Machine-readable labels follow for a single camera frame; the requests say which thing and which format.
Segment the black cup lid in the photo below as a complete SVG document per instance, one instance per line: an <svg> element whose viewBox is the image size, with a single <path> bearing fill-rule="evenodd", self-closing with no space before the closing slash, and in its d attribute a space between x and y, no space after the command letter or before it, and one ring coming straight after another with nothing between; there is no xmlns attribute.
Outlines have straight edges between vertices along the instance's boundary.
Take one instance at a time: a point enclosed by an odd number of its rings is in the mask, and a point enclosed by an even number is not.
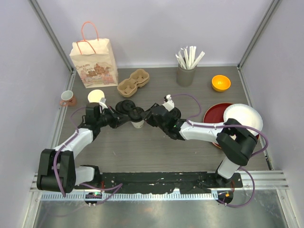
<svg viewBox="0 0 304 228"><path fill-rule="evenodd" d="M143 118L141 116L142 112L144 112L144 110L140 107L132 108L128 113L130 121L135 122L135 123L142 121L143 120Z"/></svg>
<svg viewBox="0 0 304 228"><path fill-rule="evenodd" d="M181 112L180 110L175 107L173 108L171 111L170 111L171 115L174 117L174 118L177 118L177 119L180 119L181 118Z"/></svg>

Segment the stack of black cup lids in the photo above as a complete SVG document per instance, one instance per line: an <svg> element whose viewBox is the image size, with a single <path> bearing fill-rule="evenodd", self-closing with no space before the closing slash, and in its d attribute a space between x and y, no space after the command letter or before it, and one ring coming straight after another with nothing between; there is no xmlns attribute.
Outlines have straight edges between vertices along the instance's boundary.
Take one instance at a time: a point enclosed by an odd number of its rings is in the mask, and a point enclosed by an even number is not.
<svg viewBox="0 0 304 228"><path fill-rule="evenodd" d="M116 111L122 114L128 114L136 105L132 100L123 100L116 104L115 109Z"/></svg>

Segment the brown cardboard cup carrier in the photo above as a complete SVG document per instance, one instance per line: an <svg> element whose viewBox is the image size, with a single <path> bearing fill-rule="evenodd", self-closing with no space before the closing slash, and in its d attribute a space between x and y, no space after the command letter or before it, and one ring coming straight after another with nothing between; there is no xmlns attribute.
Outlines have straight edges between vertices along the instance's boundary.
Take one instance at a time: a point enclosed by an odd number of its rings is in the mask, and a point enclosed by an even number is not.
<svg viewBox="0 0 304 228"><path fill-rule="evenodd" d="M123 97L133 96L138 88L145 86L150 81L150 75L144 69L137 69L130 74L128 79L118 84L117 90Z"/></svg>

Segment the paper bag with orange handles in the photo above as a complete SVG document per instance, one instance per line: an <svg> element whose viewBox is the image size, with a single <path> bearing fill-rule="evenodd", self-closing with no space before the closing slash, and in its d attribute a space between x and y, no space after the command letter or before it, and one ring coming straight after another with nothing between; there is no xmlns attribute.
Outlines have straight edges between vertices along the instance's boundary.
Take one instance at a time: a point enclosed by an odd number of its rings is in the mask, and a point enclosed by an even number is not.
<svg viewBox="0 0 304 228"><path fill-rule="evenodd" d="M86 21L81 28L82 40L72 43L69 54L85 88L118 85L118 68L110 39L100 38L96 29L96 39L86 39L84 26L93 25Z"/></svg>

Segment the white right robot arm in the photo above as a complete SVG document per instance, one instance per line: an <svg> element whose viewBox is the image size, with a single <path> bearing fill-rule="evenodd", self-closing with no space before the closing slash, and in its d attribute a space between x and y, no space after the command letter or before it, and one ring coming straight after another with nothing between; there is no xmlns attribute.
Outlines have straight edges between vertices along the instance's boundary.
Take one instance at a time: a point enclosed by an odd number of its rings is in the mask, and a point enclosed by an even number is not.
<svg viewBox="0 0 304 228"><path fill-rule="evenodd" d="M240 166L246 166L257 145L257 135L263 128L260 114L245 104L230 105L221 123L197 123L175 117L163 105L154 104L141 113L143 120L160 128L174 140L199 140L218 144L225 158L218 166L214 181L224 188Z"/></svg>

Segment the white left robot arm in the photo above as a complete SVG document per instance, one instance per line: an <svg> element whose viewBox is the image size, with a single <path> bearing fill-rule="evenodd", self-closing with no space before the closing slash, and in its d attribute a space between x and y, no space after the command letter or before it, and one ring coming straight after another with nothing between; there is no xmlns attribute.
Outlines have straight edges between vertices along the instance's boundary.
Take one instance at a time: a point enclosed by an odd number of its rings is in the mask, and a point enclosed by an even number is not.
<svg viewBox="0 0 304 228"><path fill-rule="evenodd" d="M75 166L75 158L99 135L101 128L113 129L130 121L112 107L102 107L99 103L88 103L82 122L75 132L62 144L53 149L44 149L40 155L37 188L45 191L70 193L76 185L85 184L95 190L101 184L99 168L94 165Z"/></svg>

